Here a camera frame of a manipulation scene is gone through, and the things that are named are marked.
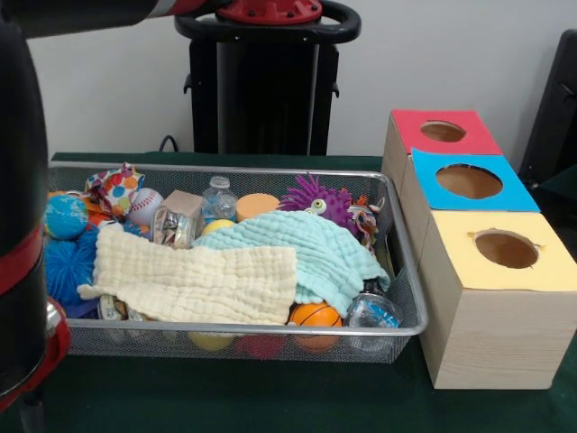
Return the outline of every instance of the wooden box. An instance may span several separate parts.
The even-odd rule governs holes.
[[[393,180],[399,195],[412,149],[447,154],[501,154],[474,111],[393,110],[381,171]]]
[[[545,389],[577,328],[577,264],[532,212],[432,211],[421,335],[439,389]]]
[[[539,212],[501,155],[440,154],[413,150],[400,204],[417,263],[431,209]]]

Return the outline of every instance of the wire mesh basket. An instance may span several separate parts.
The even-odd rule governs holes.
[[[83,189],[96,172],[115,164],[53,162],[50,190]],[[426,326],[427,314],[398,198],[388,178],[373,172],[253,170],[218,167],[139,165],[145,185],[167,197],[174,189],[201,195],[210,178],[225,175],[241,197],[254,192],[279,197],[295,176],[311,173],[328,188],[347,188],[371,203],[385,198],[377,216],[375,253],[392,283],[388,297],[402,311],[400,328],[294,327],[69,319],[73,355],[277,359],[390,364],[408,340]]]

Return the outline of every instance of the water bottle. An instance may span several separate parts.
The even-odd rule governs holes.
[[[223,176],[213,176],[210,180],[210,188],[202,195],[202,216],[205,224],[217,219],[230,219],[236,222],[237,197],[230,187],[230,180]]]

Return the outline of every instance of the yellow box top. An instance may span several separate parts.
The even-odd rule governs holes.
[[[577,263],[533,212],[433,211],[466,289],[577,291]]]

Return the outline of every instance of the black cable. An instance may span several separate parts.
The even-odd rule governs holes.
[[[159,152],[164,152],[164,146],[166,146],[167,142],[172,143],[172,148],[174,149],[174,152],[179,151],[179,146],[177,145],[177,141],[174,139],[174,137],[172,135],[169,134],[162,139],[162,142],[160,142]]]

